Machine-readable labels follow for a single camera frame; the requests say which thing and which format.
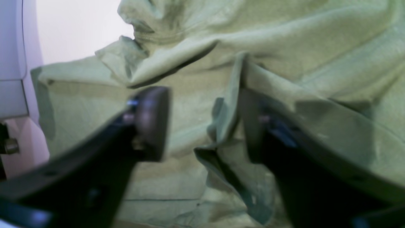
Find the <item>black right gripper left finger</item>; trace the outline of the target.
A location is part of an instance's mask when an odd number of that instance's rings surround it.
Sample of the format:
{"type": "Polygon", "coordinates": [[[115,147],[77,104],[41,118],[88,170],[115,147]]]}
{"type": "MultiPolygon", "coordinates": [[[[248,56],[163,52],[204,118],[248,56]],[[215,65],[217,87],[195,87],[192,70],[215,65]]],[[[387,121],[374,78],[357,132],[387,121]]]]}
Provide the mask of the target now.
{"type": "Polygon", "coordinates": [[[136,164],[163,158],[170,99],[168,87],[143,89],[78,146],[1,183],[1,227],[110,227],[136,164]]]}

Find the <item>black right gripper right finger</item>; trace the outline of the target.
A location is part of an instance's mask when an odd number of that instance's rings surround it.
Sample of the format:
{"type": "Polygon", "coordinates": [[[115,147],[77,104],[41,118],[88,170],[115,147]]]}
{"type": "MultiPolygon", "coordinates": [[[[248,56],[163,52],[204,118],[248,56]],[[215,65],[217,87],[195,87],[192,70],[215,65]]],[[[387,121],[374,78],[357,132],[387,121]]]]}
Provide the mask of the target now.
{"type": "Polygon", "coordinates": [[[404,187],[336,154],[279,101],[240,91],[249,160],[275,176],[295,228],[403,228],[404,187]]]}

